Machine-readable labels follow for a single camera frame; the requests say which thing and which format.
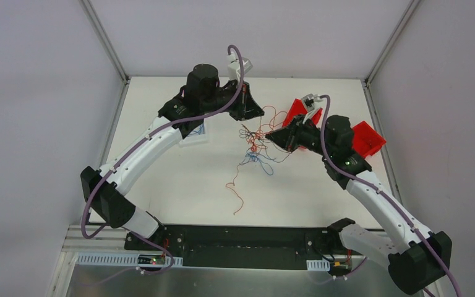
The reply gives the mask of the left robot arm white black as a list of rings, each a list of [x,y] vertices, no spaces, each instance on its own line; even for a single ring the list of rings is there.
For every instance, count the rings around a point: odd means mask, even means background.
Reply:
[[[198,64],[188,74],[179,93],[158,110],[147,130],[120,156],[95,170],[86,167],[80,174],[85,214],[97,213],[112,228],[125,228],[140,235],[149,250],[163,245],[162,224],[147,211],[126,198],[141,175],[168,149],[180,143],[204,123],[209,115],[228,113],[235,121],[263,116],[244,75],[252,69],[245,59],[230,62],[230,78],[220,85],[218,70],[210,64]]]

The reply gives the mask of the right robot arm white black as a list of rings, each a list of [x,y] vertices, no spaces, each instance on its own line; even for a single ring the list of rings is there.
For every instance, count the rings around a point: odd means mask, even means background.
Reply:
[[[322,127],[295,116],[289,125],[265,134],[287,152],[304,147],[321,155],[329,177],[356,198],[388,236],[374,235],[345,218],[328,227],[327,248],[336,254],[346,249],[361,253],[385,268],[403,293],[413,295],[449,274],[452,241],[443,231],[432,232],[387,194],[353,148],[354,136],[349,118],[339,115],[330,116]]]

